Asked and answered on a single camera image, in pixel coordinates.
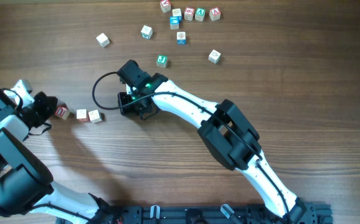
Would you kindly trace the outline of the wooden block red side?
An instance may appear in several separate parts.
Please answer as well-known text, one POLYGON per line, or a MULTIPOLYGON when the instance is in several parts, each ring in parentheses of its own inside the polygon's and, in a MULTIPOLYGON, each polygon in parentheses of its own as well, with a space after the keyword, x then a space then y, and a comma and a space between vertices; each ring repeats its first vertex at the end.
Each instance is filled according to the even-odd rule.
POLYGON ((58 106, 55 115, 61 119, 67 119, 70 115, 70 111, 65 106, 58 106))

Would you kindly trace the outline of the wooden block faint picture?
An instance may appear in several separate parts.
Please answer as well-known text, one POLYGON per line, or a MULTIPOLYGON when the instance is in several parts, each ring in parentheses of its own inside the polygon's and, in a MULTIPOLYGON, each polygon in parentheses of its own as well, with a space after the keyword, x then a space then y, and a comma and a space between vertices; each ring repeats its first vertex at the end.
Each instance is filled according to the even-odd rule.
POLYGON ((92 123, 98 123, 102 121, 102 114, 98 110, 89 111, 88 117, 92 123))

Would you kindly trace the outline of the wooden block circle picture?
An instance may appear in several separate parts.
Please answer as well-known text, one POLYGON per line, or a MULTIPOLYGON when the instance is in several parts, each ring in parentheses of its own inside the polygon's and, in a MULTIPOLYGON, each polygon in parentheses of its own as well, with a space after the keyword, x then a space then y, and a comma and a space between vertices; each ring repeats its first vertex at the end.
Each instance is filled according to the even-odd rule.
POLYGON ((156 65, 158 67, 166 68, 168 64, 168 57, 166 55, 158 55, 156 59, 156 65))

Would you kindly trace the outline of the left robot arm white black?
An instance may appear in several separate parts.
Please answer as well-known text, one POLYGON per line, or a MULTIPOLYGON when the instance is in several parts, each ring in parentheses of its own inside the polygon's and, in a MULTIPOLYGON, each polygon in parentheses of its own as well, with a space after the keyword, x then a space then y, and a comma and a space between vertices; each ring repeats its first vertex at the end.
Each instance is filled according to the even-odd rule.
POLYGON ((0 89, 0 216, 45 213, 57 223, 112 223, 110 206, 54 181, 48 168, 23 145, 32 128, 45 125, 58 99, 28 90, 0 89))

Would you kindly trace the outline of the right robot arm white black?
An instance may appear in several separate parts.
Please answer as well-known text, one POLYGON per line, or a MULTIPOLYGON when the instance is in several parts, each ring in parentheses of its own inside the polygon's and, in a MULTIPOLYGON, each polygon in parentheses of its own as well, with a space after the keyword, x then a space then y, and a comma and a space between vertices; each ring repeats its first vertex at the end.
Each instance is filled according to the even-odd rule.
POLYGON ((198 98, 162 74, 150 76, 134 60, 127 61, 117 75, 136 100, 152 100, 158 109, 195 126, 212 156, 226 169, 239 171, 281 222, 301 220, 304 204, 274 173, 258 142, 258 132, 233 102, 198 98))

